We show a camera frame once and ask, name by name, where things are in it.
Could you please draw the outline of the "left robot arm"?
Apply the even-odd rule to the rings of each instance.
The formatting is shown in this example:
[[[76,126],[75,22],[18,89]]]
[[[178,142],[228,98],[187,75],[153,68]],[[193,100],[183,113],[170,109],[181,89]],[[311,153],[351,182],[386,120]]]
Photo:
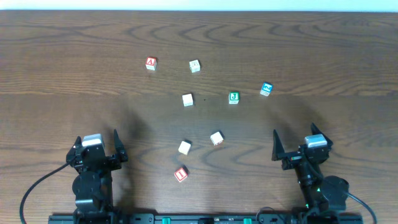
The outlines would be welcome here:
[[[66,162],[78,172],[72,184],[76,205],[73,223],[111,224],[121,220],[120,211],[113,205],[111,172],[120,169],[128,155],[116,130],[113,138],[116,153],[111,156],[105,154],[100,134],[78,136],[66,155]]]

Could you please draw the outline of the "red letter A block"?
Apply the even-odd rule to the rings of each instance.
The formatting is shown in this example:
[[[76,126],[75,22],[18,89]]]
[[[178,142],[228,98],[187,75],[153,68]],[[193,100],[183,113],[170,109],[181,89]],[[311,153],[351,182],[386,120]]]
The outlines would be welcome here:
[[[157,66],[157,59],[155,57],[147,57],[145,65],[146,69],[155,70]]]

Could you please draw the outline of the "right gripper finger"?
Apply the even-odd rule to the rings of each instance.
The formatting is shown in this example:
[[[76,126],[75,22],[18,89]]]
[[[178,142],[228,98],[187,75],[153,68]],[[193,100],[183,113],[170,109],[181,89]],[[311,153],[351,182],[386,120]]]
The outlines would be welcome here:
[[[325,138],[325,140],[327,141],[327,146],[328,146],[328,147],[332,147],[333,141],[332,141],[331,139],[329,139],[325,134],[323,134],[323,133],[318,129],[318,127],[315,125],[315,123],[312,123],[312,124],[310,125],[310,129],[311,129],[311,132],[312,132],[313,135],[322,134],[323,137]]]
[[[285,150],[275,129],[273,130],[273,143],[272,161],[282,160],[285,157]]]

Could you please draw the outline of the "blue number 2 block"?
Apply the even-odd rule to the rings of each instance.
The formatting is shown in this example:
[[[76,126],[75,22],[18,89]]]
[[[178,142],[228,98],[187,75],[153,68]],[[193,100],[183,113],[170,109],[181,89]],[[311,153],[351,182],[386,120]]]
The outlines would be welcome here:
[[[263,96],[269,96],[270,93],[272,92],[273,89],[273,85],[267,82],[264,82],[262,84],[261,90],[260,90],[260,94]]]

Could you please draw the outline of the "yellow letter C block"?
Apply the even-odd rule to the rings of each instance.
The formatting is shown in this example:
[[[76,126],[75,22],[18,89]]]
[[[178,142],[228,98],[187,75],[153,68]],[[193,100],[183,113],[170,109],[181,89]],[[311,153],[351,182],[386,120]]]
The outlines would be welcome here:
[[[193,105],[193,96],[191,93],[182,95],[182,101],[184,106],[192,106]]]

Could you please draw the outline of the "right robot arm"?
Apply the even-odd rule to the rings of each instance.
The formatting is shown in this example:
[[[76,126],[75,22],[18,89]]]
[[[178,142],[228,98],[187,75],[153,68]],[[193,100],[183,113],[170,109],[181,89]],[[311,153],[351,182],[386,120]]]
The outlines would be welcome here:
[[[346,210],[349,183],[340,177],[325,177],[320,164],[329,159],[333,141],[315,124],[312,134],[296,151],[286,152],[276,130],[273,130],[272,160],[281,161],[283,170],[293,169],[306,202],[306,208],[292,215],[291,223],[339,223]]]

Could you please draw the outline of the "red letter I block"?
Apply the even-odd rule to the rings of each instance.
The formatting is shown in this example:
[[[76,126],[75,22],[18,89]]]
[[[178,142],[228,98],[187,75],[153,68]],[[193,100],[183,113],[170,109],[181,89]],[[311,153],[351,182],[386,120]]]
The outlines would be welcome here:
[[[177,171],[174,172],[174,176],[179,182],[182,182],[188,177],[188,174],[185,171],[185,169],[183,167],[181,167]]]

